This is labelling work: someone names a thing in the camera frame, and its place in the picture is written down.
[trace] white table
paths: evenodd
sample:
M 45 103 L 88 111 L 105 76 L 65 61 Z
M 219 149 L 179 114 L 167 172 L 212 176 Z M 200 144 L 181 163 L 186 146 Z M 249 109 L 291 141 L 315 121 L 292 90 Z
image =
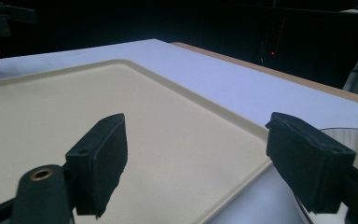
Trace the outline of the white table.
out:
M 316 128 L 358 127 L 358 103 L 156 39 L 0 60 L 0 79 L 127 59 L 254 122 L 274 111 Z M 271 167 L 211 223 L 301 223 L 291 190 Z

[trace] white tabletop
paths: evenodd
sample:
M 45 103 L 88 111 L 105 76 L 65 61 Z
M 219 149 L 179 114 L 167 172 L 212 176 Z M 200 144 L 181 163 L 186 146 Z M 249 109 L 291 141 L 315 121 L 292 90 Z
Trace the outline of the white tabletop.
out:
M 358 127 L 358 103 L 156 39 L 0 60 L 0 79 L 112 59 L 131 60 L 265 125 L 274 111 L 316 128 Z M 271 167 L 211 223 L 301 223 L 290 189 Z

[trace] plastic tray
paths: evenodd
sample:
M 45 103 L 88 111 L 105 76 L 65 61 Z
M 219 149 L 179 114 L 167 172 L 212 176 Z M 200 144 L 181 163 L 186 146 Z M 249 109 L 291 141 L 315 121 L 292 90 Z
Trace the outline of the plastic tray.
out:
M 0 203 L 25 172 L 63 165 L 116 113 L 126 116 L 129 161 L 98 223 L 206 222 L 270 165 L 267 129 L 115 60 L 0 81 Z

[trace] black clamp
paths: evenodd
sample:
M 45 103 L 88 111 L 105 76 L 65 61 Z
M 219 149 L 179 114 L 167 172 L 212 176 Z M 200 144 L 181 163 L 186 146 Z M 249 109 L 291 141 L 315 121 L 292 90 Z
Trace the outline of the black clamp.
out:
M 37 23 L 36 13 L 33 9 L 25 7 L 12 7 L 0 3 L 0 36 L 9 36 L 10 29 L 7 20 Z
M 356 153 L 302 119 L 273 113 L 267 155 L 304 207 L 315 214 L 349 210 L 346 223 L 358 224 Z
M 101 119 L 66 154 L 22 176 L 16 197 L 0 204 L 0 223 L 75 223 L 72 210 L 100 217 L 127 164 L 123 114 Z

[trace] wooden table edge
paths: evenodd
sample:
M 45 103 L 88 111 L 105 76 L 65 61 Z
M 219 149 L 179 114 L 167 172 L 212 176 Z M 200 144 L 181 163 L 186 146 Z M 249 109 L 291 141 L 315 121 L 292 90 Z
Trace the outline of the wooden table edge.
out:
M 190 46 L 188 44 L 184 44 L 184 43 L 180 43 L 180 42 L 173 42 L 172 44 L 177 47 L 189 49 L 189 50 L 195 51 L 197 53 L 211 56 L 211 57 L 214 57 L 214 58 L 217 58 L 217 59 L 229 62 L 229 63 L 234 63 L 234 64 L 241 65 L 244 67 L 252 68 L 254 70 L 257 70 L 257 71 L 260 71 L 260 72 L 263 72 L 263 73 L 266 73 L 266 74 L 269 74 L 269 75 L 272 75 L 275 77 L 283 78 L 283 79 L 295 82 L 297 84 L 301 84 L 303 86 L 307 86 L 307 87 L 313 88 L 318 91 L 324 91 L 324 92 L 333 94 L 335 96 L 339 96 L 339 97 L 342 97 L 342 98 L 345 98 L 348 100 L 352 100 L 352 101 L 358 103 L 358 94 L 353 93 L 353 92 L 344 91 L 344 90 L 330 87 L 330 86 L 320 84 L 320 83 L 317 83 L 314 81 L 306 80 L 305 78 L 302 78 L 302 77 L 295 77 L 295 76 L 292 76 L 292 75 L 289 75 L 289 74 L 286 74 L 283 72 L 279 72 L 279 71 L 276 71 L 276 70 L 273 70 L 273 69 L 270 69 L 267 67 L 263 67 L 263 66 L 260 66 L 260 65 L 254 64 L 254 63 L 247 63 L 245 61 L 231 58 L 231 57 L 228 57 L 223 54 L 215 53 L 215 52 L 209 51 L 207 49 L 200 49 L 200 48 Z

